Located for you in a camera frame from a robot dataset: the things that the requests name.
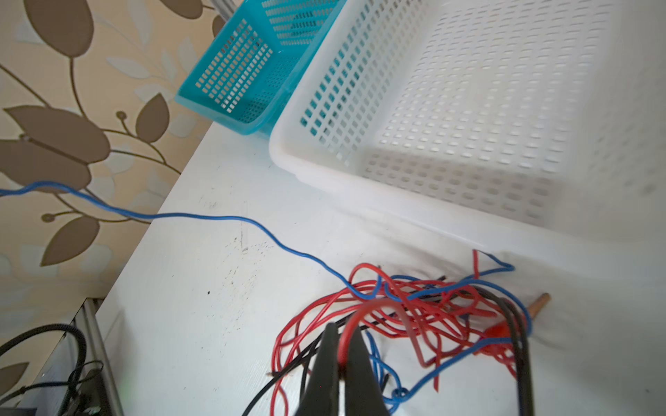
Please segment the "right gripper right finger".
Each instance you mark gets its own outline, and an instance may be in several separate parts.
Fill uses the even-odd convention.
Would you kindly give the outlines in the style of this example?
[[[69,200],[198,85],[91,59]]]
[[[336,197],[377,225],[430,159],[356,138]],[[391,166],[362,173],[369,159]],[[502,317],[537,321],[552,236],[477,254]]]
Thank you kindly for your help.
[[[379,382],[376,380],[370,357],[359,329],[350,342],[348,360],[344,368],[344,400],[347,416],[390,416],[383,402]]]

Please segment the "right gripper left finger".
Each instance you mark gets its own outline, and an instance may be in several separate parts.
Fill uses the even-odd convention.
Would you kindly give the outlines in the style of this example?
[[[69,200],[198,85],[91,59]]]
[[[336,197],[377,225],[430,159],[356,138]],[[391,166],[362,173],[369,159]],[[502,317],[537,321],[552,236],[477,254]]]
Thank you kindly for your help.
[[[333,323],[327,324],[296,416],[338,416],[339,338],[338,327]]]

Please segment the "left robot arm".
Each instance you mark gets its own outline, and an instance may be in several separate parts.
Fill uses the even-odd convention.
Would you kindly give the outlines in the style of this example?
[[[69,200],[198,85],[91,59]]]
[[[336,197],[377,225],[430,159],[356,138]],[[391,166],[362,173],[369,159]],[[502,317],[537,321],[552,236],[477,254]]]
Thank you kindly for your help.
[[[83,329],[51,323],[1,332],[1,414],[107,415],[104,361]]]

